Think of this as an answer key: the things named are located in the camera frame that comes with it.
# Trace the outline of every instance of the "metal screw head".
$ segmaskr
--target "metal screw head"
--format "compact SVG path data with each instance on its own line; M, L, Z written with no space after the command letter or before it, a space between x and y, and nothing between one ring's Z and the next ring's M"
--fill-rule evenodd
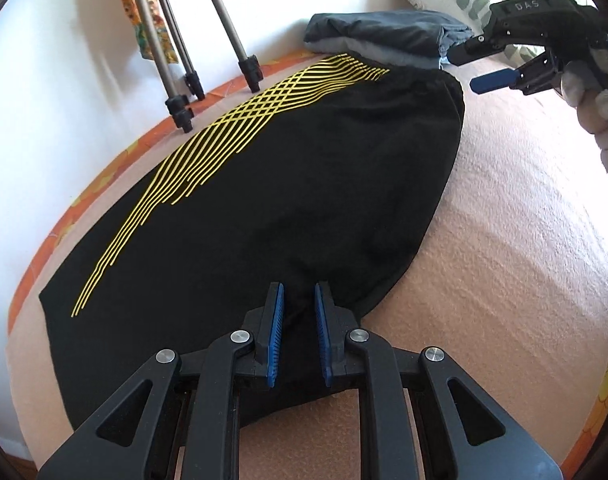
M356 328L349 335L349 337L356 343L363 343L364 341L368 341L369 336L370 334L368 332L360 328Z
M424 355L426 355L426 359L428 361L434 361L438 363L439 361L444 360L444 351L441 348L437 348L436 346L426 348Z
M157 352L155 359L157 359L157 362L161 364L169 363L175 359L175 352L173 352L171 349L165 348L164 350Z
M251 338L251 335L246 330L235 330L230 335L230 340L233 343L245 343Z

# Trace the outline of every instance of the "tripod leg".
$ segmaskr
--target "tripod leg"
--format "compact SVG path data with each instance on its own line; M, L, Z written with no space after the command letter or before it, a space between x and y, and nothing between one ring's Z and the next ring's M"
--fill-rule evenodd
M173 42L177 47L177 52L180 56L181 64L183 64L184 70L186 70L186 76L184 76L186 86L188 86L189 90L193 93L193 95L201 101L204 99L204 90L201 88L199 76L197 76L197 72L195 72L193 63L191 62L191 57L188 55L186 45L184 44L183 38L181 37L180 29L177 26L177 22L175 21L175 15L173 14L171 4L168 0L159 0L159 5L162 7L162 12L164 12L166 24L168 25L168 30L171 33Z
M135 0L135 4L140 13L140 18L142 19L144 33L148 40L148 44L150 45L150 51L153 55L155 66L159 72L164 89L168 94L168 99L165 101L168 112L173 117L175 125L188 133L193 129L193 125L191 124L193 111L186 107L188 98L185 95L180 94L177 91L177 88L175 88L175 81L173 80L173 75L166 63L164 50L162 49L162 44L157 36L155 23L153 22L153 16L148 7L148 2L146 0Z
M263 79L263 74L261 73L261 68L257 57L249 57L246 55L244 45L242 45L242 42L239 40L239 36L237 35L235 26L233 25L233 22L228 15L228 11L224 6L224 2L222 0L210 1L213 2L213 6L217 11L219 20L222 22L226 35L230 40L230 44L232 45L235 55L239 60L239 68L241 69L242 74L244 74L246 83L248 83L248 88L250 88L251 92L253 93L260 91L259 82Z

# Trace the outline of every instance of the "black tripod foot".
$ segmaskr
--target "black tripod foot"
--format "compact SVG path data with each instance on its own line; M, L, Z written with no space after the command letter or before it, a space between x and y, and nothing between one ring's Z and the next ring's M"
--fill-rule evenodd
M175 121L175 126L184 130L184 133L188 133L193 129L191 119L194 117L193 110L187 108L188 98L185 95L176 95L165 101L168 113Z
M201 83L199 82L199 76L197 76L197 72L191 72L184 76L184 82L188 89L191 91L197 100L204 100L204 90L201 88Z
M254 94L260 91L260 81L263 79L261 73L260 62L255 56L249 56L243 61L239 62L239 68L244 74L248 88Z

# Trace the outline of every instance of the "glove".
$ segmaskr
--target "glove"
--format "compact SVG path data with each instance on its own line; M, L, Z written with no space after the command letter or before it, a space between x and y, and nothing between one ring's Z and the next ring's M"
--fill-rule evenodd
M608 74L608 51L593 50L593 58ZM573 108L582 128L594 134L601 149L601 161L608 172L608 90L597 82L583 61L568 63L561 79L561 95Z

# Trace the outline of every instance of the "patterned cloth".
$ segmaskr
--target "patterned cloth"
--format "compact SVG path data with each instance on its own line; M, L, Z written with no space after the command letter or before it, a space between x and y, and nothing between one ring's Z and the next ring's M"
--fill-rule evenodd
M173 43L171 43L171 40L168 36L168 30L166 29L166 24L164 22L162 12L159 8L159 0L147 1L148 7L150 8L150 12L153 14L153 22L155 23L155 30L157 31L157 36L162 44L162 48L164 49L166 62L177 63L177 54L175 54ZM138 40L138 45L140 46L140 53L142 54L142 57L144 59L153 60L153 55L150 51L150 45L148 44L148 40L146 39L146 34L144 32L144 27L142 25L142 18L140 17L140 13L135 4L135 0L122 0L122 4L124 5L124 10L126 11L126 15L129 17L130 23L132 23L133 28L135 28L135 37Z

